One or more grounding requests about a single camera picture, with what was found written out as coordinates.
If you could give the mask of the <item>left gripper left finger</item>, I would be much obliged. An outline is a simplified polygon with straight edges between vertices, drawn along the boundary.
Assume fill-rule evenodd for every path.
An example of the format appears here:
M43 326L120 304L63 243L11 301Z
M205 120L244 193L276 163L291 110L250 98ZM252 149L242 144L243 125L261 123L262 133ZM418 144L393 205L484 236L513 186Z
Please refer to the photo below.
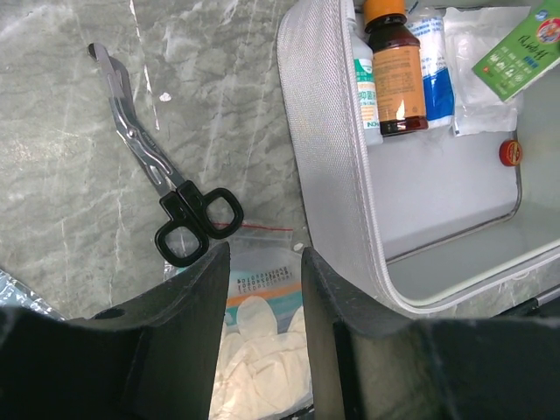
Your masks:
M230 249L93 318L1 310L4 419L205 419Z

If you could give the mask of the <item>black handled scissors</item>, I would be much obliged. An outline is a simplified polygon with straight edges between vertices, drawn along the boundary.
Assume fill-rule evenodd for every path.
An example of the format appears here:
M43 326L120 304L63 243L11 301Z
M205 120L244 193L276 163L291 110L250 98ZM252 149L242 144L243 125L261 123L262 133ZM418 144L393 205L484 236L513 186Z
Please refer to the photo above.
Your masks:
M108 87L115 131L157 191L159 205L169 218L155 233L157 250L169 264L188 267L209 250L212 239L223 240L242 227L242 205L227 188L202 193L191 180L183 178L138 120L125 65L100 43L89 44L87 53L100 65ZM196 240L196 247L187 255L177 253L169 244L173 234L180 231L189 232Z

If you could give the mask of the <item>white gauze packet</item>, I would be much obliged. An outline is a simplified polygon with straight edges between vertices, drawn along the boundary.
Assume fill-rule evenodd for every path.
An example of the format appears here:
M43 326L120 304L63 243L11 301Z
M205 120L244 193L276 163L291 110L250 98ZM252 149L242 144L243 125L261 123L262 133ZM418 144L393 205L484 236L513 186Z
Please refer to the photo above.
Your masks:
M455 95L453 131L457 137L482 132L512 132L522 110L520 96L501 101L473 67L498 45L528 14L528 6L485 7L444 14L446 62Z

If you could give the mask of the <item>small red balm tin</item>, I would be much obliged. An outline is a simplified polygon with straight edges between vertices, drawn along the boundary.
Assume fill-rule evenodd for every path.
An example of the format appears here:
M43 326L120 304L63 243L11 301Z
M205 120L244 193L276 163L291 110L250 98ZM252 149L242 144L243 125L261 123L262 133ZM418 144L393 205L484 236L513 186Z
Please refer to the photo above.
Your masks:
M515 167L522 161L522 147L517 140L507 140L500 145L499 158L503 165Z

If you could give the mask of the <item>brown medicine bottle orange cap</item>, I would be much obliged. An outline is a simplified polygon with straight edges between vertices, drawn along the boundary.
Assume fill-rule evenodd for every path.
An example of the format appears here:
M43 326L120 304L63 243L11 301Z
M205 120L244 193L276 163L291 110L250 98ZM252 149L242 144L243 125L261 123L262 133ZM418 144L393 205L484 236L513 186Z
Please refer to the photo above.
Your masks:
M428 128L420 41L406 26L404 1L368 0L365 32L373 51L380 131L384 137Z

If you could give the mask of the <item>white bottle green label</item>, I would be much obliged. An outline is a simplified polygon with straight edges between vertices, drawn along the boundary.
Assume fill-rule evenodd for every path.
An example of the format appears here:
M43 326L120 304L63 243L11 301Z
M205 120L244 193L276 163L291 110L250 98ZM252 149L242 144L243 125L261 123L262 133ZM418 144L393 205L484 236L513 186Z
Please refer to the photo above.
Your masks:
M367 146L383 143L378 116L373 51L361 34L353 1L346 1L346 23L350 31L353 74L356 79L359 114Z

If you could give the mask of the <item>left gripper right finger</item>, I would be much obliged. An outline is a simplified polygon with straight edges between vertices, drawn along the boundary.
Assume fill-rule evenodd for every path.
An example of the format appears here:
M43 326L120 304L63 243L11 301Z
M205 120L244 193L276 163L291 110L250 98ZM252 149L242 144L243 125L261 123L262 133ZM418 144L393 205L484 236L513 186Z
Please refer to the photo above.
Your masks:
M492 318L407 318L301 262L317 419L556 419L559 291Z

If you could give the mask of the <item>green medicine box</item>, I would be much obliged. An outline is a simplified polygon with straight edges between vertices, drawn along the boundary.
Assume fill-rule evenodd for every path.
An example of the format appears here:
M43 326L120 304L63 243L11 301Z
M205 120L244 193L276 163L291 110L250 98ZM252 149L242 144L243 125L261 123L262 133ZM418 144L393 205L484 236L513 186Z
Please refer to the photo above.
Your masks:
M507 102L559 63L559 2L544 1L472 68Z

